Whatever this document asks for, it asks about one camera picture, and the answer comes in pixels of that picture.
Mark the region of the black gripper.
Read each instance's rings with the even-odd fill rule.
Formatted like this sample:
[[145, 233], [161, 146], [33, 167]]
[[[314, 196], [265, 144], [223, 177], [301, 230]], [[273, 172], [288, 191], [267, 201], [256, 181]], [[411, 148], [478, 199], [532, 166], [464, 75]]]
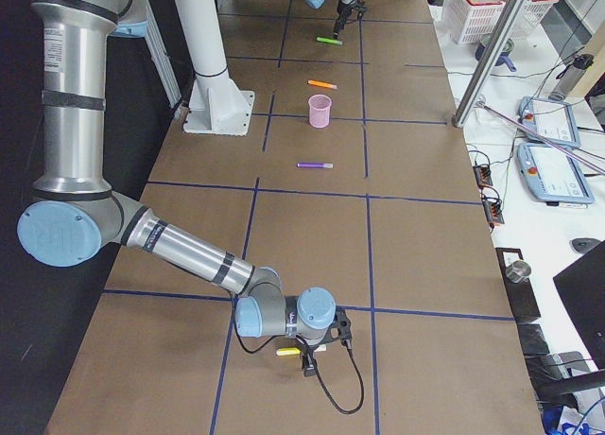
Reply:
[[345, 27], [345, 24], [354, 9], [355, 6], [355, 0], [349, 2], [349, 3], [344, 3], [342, 0], [338, 1], [337, 4], [337, 13], [338, 13], [338, 17], [337, 20], [335, 21], [334, 24], [334, 28], [333, 28], [333, 38], [337, 38], [339, 39], [339, 36], [343, 30], [343, 28]]
[[[321, 345], [325, 345], [325, 344], [321, 344], [321, 343], [316, 344], [316, 345], [311, 345], [301, 335], [297, 335], [295, 338], [295, 341], [296, 341], [297, 346], [301, 346], [303, 349], [309, 350], [309, 351], [311, 349], [315, 349]], [[316, 363], [315, 353], [312, 353], [310, 351], [309, 353], [301, 355], [301, 361], [302, 361], [302, 372], [303, 372], [304, 377], [311, 377], [311, 376], [315, 376], [317, 374], [317, 369], [314, 366], [314, 364]]]

